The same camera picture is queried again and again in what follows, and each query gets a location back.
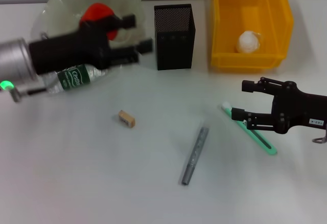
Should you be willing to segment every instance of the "green bottle label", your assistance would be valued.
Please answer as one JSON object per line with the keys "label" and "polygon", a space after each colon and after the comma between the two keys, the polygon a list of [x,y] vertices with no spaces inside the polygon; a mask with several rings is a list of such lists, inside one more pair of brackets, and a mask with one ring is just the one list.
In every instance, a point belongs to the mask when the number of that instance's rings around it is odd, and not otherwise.
{"label": "green bottle label", "polygon": [[84,64],[60,71],[57,75],[64,90],[90,83],[90,77]]}

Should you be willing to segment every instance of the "white label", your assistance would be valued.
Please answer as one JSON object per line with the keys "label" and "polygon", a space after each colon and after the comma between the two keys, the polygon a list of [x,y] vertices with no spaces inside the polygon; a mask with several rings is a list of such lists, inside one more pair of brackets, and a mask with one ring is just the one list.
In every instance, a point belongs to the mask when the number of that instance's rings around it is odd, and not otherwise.
{"label": "white label", "polygon": [[124,119],[124,118],[122,118],[122,117],[119,117],[119,118],[120,118],[120,120],[121,120],[123,123],[125,123],[127,126],[130,126],[129,122],[128,122],[126,119]]}
{"label": "white label", "polygon": [[309,124],[323,126],[323,121],[322,120],[316,120],[316,119],[310,119]]}

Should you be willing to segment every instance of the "yellow plastic bin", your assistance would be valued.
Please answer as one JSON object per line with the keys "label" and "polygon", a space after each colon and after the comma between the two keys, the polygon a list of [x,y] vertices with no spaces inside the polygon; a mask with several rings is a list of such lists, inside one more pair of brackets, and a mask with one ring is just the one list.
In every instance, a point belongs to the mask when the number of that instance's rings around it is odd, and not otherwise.
{"label": "yellow plastic bin", "polygon": [[[213,0],[212,16],[212,66],[228,72],[257,72],[277,67],[286,58],[293,28],[288,0]],[[258,51],[236,51],[244,31],[261,34]]]}

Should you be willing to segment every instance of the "white ball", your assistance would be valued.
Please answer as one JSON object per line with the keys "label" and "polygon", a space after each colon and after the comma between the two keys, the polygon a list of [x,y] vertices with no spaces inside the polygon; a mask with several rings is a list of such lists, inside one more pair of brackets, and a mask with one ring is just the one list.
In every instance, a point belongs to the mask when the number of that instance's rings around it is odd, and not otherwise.
{"label": "white ball", "polygon": [[237,42],[236,49],[239,53],[250,54],[260,48],[259,34],[253,31],[245,31]]}

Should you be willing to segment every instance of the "green plastic stick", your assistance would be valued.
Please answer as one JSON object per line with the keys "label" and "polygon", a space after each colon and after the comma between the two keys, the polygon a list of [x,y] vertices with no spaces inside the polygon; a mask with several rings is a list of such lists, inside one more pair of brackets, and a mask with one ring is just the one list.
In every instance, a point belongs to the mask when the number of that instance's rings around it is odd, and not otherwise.
{"label": "green plastic stick", "polygon": [[[231,110],[226,107],[222,107],[222,109],[231,118]],[[270,142],[268,142],[259,131],[247,129],[245,124],[240,121],[235,121],[235,122],[268,154],[275,155],[277,153],[276,148]]]}

